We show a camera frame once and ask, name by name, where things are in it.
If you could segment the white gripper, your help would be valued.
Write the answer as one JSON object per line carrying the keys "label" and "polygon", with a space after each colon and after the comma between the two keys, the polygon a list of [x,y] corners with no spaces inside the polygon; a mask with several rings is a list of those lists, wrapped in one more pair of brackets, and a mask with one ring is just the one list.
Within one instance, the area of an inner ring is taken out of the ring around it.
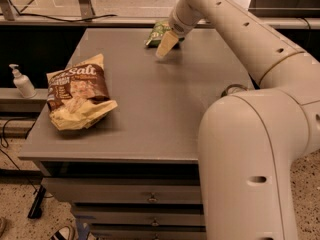
{"label": "white gripper", "polygon": [[192,8],[186,0],[179,0],[168,19],[171,30],[164,33],[157,47],[156,56],[164,58],[179,42],[179,37],[185,37],[203,18],[204,16]]}

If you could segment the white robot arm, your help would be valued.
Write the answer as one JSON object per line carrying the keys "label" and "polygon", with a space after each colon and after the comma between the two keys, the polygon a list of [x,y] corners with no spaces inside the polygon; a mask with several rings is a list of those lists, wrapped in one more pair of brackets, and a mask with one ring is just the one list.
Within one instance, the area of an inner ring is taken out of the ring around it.
{"label": "white robot arm", "polygon": [[232,0],[180,0],[157,56],[201,19],[258,86],[217,100],[200,123],[207,240],[298,240],[290,168],[319,148],[319,63]]}

